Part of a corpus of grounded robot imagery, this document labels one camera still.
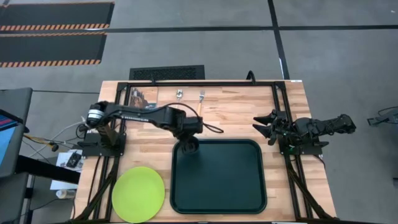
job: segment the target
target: lime green plate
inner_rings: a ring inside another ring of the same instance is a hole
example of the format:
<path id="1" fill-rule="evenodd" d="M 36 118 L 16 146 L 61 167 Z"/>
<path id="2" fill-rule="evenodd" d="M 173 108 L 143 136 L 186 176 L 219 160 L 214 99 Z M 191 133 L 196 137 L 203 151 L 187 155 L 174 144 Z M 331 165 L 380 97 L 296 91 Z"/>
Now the lime green plate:
<path id="1" fill-rule="evenodd" d="M 164 201 L 163 180 L 148 167 L 135 167 L 125 172 L 112 191 L 112 205 L 120 218 L 131 223 L 151 219 Z"/>

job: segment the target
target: butcher block table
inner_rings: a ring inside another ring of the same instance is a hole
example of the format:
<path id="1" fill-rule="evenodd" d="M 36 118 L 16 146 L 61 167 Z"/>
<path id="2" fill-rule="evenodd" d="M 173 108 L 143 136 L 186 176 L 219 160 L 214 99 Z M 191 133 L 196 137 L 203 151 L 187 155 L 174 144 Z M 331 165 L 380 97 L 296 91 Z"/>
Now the butcher block table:
<path id="1" fill-rule="evenodd" d="M 228 82 L 228 80 L 200 81 L 213 83 Z M 98 101 L 114 102 L 118 82 L 120 81 L 103 82 Z M 127 82 L 142 83 L 146 81 Z M 301 117 L 311 117 L 303 83 L 301 81 L 287 80 L 285 81 L 285 85 L 293 120 Z M 275 109 L 270 86 L 151 86 L 137 87 L 137 89 L 144 94 L 148 103 L 156 103 L 158 107 L 176 102 L 177 90 L 182 89 L 183 97 L 180 102 L 195 109 L 199 104 L 200 90 L 205 90 L 205 98 L 201 106 L 203 121 L 223 129 L 224 133 L 216 134 L 203 128 L 203 133 L 196 134 L 195 136 L 198 139 L 231 138 L 252 139 L 256 141 L 262 150 L 267 191 L 266 209 L 257 215 L 183 215 L 175 212 L 170 205 L 170 173 L 172 167 L 172 149 L 177 140 L 170 132 L 156 128 L 152 124 L 128 121 L 126 122 L 126 149 L 124 155 L 120 157 L 118 177 L 133 167 L 146 166 L 156 170 L 162 177 L 165 185 L 163 206 L 156 216 L 148 222 L 259 222 L 295 220 L 284 157 L 280 155 L 279 146 L 277 143 L 273 146 L 268 146 L 268 140 L 252 127 L 252 124 L 256 123 L 253 117 L 268 115 Z M 125 92 L 122 92 L 121 101 L 119 102 L 121 104 L 123 103 L 124 94 Z M 283 109 L 282 95 L 279 93 L 278 96 Z M 187 116 L 193 116 L 193 112 L 184 106 L 178 105 L 178 109 L 185 110 Z M 76 215 L 79 215 L 87 206 L 97 159 L 97 157 L 89 157 L 84 161 L 75 199 Z M 113 159 L 109 160 L 108 171 L 111 169 L 112 161 Z M 103 158 L 99 161 L 91 198 L 93 198 L 98 189 L 102 162 Z M 302 163 L 307 188 L 323 209 L 331 216 L 335 216 L 335 208 L 323 164 L 311 155 L 302 155 Z M 302 217 L 305 217 L 303 197 L 299 189 L 296 188 L 296 190 L 300 213 Z M 101 201 L 99 218 L 104 218 L 105 216 L 108 194 L 107 190 Z M 111 222 L 122 221 L 113 210 Z"/>

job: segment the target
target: fork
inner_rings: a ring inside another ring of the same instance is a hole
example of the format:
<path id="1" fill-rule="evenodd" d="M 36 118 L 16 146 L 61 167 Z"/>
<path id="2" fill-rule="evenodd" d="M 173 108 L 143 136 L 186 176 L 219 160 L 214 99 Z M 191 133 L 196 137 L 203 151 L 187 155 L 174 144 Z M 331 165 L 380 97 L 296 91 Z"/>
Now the fork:
<path id="1" fill-rule="evenodd" d="M 203 101 L 204 98 L 205 98 L 205 90 L 200 90 L 199 105 L 198 105 L 198 108 L 197 108 L 199 116 L 200 116 L 200 112 L 201 112 L 201 102 Z"/>
<path id="2" fill-rule="evenodd" d="M 182 89 L 178 89 L 178 90 L 177 90 L 177 95 L 176 95 L 176 97 L 177 97 L 177 102 L 180 102 L 180 100 L 181 100 L 181 98 L 182 98 Z"/>

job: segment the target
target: dark green tray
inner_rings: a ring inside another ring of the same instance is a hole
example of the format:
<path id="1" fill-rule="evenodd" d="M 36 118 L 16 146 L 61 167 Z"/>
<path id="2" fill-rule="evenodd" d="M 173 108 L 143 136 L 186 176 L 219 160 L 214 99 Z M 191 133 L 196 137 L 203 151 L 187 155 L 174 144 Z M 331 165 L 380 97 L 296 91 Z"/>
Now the dark green tray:
<path id="1" fill-rule="evenodd" d="M 261 148 L 249 139 L 200 140 L 173 149 L 170 203 L 184 214 L 257 214 L 267 205 Z"/>

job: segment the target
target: concrete floor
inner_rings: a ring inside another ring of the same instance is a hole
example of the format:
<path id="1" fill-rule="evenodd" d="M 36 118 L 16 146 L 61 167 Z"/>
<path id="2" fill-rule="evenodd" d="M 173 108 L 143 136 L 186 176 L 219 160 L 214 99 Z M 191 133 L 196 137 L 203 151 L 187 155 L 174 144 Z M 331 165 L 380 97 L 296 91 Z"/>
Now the concrete floor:
<path id="1" fill-rule="evenodd" d="M 11 0 L 17 2 L 50 1 Z M 275 8 L 280 26 L 398 24 L 394 0 L 283 0 L 275 1 Z M 269 25 L 266 0 L 117 0 L 111 22 L 111 28 Z M 352 135 L 323 138 L 331 142 L 324 158 L 337 215 L 395 223 L 398 189 L 392 177 L 398 176 L 398 130 L 388 124 L 371 128 L 366 118 L 397 105 L 398 30 L 283 31 L 281 36 L 290 77 L 304 81 L 312 116 L 346 113 L 357 125 Z M 103 80 L 127 80 L 132 67 L 195 64 L 205 65 L 207 79 L 240 79 L 248 70 L 257 79 L 282 78 L 272 31 L 110 34 L 100 65 L 0 68 L 0 89 L 98 92 Z M 36 136 L 52 137 L 79 121 L 97 98 L 35 92 L 27 125 Z M 60 139 L 72 137 L 74 130 Z M 22 145 L 21 154 L 31 153 Z M 49 150 L 43 154 L 55 156 Z M 32 207 L 49 198 L 34 198 Z M 49 205 L 35 212 L 34 223 L 65 221 L 71 207 L 70 202 Z"/>

